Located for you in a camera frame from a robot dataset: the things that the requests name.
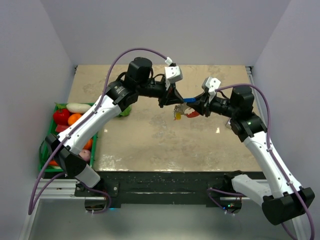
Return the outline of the key bunch with red carabiner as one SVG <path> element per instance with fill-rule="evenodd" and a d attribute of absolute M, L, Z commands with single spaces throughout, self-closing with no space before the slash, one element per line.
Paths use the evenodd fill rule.
<path fill-rule="evenodd" d="M 186 116 L 187 118 L 195 118 L 198 117 L 200 114 L 193 110 L 190 113 L 186 113 L 187 110 L 190 110 L 191 107 L 187 106 L 188 103 L 194 103 L 196 99 L 194 97 L 192 98 L 184 98 L 183 103 L 177 104 L 173 109 L 173 117 L 174 120 L 180 120 L 182 116 Z"/>

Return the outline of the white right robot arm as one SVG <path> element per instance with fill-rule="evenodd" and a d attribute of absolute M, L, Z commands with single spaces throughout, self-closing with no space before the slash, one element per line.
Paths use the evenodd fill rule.
<path fill-rule="evenodd" d="M 268 187 L 261 185 L 240 171 L 231 173 L 223 183 L 223 192 L 230 197 L 244 195 L 258 204 L 273 225 L 306 214 L 315 198 L 310 187 L 303 187 L 279 156 L 270 138 L 270 122 L 264 123 L 253 112 L 255 96 L 252 84 L 231 85 L 229 99 L 216 96 L 223 88 L 211 88 L 186 105 L 202 116 L 216 113 L 230 119 L 233 133 L 252 153 L 260 166 Z"/>

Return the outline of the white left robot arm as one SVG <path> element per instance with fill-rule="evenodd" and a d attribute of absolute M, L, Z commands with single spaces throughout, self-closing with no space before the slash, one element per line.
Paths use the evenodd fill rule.
<path fill-rule="evenodd" d="M 161 81 L 156 81 L 151 77 L 152 66 L 149 59 L 136 57 L 80 119 L 58 135 L 50 134 L 45 138 L 50 156 L 68 177 L 85 184 L 92 196 L 99 196 L 104 184 L 98 173 L 79 156 L 89 139 L 140 96 L 157 99 L 161 108 L 184 102 L 176 89 L 176 82 L 183 79 L 181 68 L 170 63 L 164 68 Z"/>

